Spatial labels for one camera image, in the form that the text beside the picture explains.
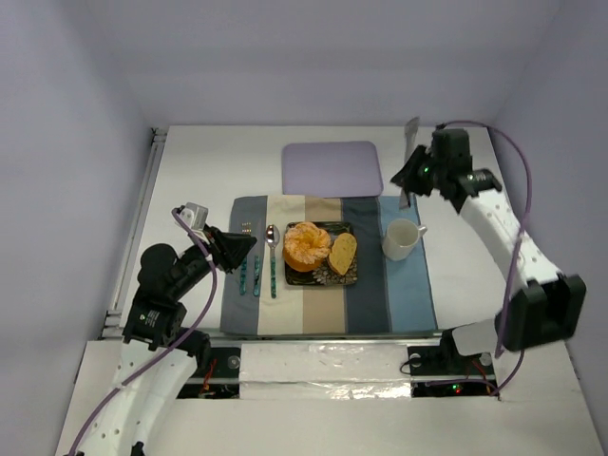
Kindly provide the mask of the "white mug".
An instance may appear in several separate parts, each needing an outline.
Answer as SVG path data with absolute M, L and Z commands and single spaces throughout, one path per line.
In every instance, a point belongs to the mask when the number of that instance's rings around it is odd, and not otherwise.
M 385 257 L 391 261 L 407 258 L 427 231 L 426 225 L 418 225 L 405 218 L 392 221 L 382 242 Z

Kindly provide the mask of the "orange frosted round cake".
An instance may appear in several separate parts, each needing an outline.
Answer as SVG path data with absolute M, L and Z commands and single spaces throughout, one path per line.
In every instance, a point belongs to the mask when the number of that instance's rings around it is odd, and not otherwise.
M 329 255 L 332 240 L 329 233 L 314 223 L 304 221 L 288 228 L 283 241 L 285 262 L 300 273 L 317 269 Z

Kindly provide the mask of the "yellow bread slice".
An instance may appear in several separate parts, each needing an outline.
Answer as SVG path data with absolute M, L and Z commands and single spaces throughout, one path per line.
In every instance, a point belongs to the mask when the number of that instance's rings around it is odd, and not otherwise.
M 333 242 L 327 257 L 330 268 L 344 276 L 352 265 L 357 250 L 357 241 L 350 233 L 340 234 Z

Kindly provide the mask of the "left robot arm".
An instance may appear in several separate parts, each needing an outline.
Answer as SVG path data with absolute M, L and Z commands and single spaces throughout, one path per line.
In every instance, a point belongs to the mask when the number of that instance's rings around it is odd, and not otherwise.
M 206 370 L 210 337 L 183 327 L 181 300 L 206 276 L 238 269 L 257 241 L 209 226 L 189 236 L 193 244 L 181 254 L 164 243 L 144 251 L 111 390 L 82 424 L 69 454 L 146 454 L 186 381 Z

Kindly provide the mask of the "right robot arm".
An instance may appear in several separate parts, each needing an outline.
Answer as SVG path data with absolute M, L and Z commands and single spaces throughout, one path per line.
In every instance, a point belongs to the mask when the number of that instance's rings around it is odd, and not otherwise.
M 476 169 L 468 133 L 439 125 L 430 145 L 415 142 L 406 127 L 403 167 L 391 178 L 402 200 L 430 196 L 448 201 L 473 229 L 505 279 L 503 306 L 490 320 L 495 354 L 521 352 L 571 338 L 577 329 L 586 285 L 549 260 L 526 231 L 526 216 L 516 217 L 499 179 Z

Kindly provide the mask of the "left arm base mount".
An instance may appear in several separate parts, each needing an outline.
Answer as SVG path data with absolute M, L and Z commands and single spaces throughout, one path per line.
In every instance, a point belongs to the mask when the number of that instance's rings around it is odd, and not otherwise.
M 207 364 L 183 385 L 178 399 L 238 399 L 239 347 L 212 348 Z

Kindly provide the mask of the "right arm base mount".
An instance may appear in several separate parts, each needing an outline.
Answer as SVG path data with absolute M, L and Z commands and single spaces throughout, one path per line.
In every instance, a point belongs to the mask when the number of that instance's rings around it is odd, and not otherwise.
M 498 388 L 488 353 L 461 356 L 439 346 L 413 346 L 400 372 L 414 398 L 491 396 Z

